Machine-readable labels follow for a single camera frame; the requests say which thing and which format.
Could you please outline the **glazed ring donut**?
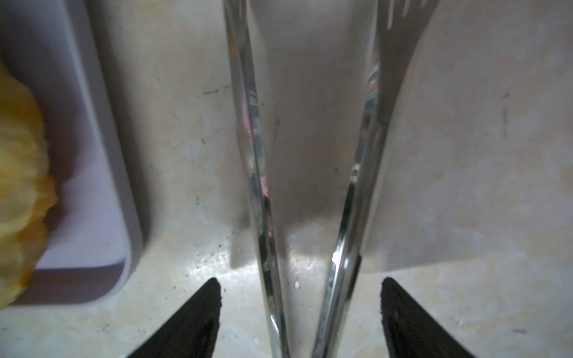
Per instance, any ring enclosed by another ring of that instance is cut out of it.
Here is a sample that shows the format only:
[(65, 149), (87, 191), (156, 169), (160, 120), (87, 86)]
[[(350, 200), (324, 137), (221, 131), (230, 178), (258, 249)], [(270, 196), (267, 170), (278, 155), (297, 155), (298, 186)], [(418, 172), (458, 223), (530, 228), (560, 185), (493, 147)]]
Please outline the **glazed ring donut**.
[(1, 67), (1, 307), (25, 291), (57, 203), (45, 122), (33, 93)]

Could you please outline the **metal slotted tongs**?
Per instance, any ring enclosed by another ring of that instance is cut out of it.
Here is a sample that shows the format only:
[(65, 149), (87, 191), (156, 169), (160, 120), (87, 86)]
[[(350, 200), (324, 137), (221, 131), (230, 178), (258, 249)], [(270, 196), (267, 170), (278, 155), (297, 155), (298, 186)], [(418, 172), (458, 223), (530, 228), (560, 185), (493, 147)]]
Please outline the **metal slotted tongs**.
[[(398, 113), (416, 47), (437, 7), (437, 1), (377, 3), (372, 65), (361, 132), (319, 314), (312, 350), (314, 357), (333, 357), (337, 353), (361, 267), (361, 251), (372, 224), (374, 198), (383, 180), (381, 169), (392, 121)], [(237, 136), (246, 174), (250, 217), (255, 230), (269, 340), (274, 357), (288, 357), (287, 322), (267, 186), (246, 3), (225, 1), (223, 9)]]

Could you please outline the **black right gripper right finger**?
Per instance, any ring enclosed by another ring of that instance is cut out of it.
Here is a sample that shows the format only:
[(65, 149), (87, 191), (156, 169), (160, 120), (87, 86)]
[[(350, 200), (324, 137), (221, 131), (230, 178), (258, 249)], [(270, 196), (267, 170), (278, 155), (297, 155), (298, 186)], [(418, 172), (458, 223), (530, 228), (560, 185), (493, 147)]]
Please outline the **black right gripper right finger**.
[(382, 282), (381, 316), (390, 357), (474, 357), (391, 277)]

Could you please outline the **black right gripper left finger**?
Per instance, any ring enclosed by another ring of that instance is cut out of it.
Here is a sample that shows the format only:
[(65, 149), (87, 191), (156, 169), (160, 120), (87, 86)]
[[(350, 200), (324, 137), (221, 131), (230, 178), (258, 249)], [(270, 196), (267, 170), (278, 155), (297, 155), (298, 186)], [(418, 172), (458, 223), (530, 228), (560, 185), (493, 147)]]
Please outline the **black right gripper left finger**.
[(220, 327), (221, 286), (212, 277), (130, 357), (211, 357)]

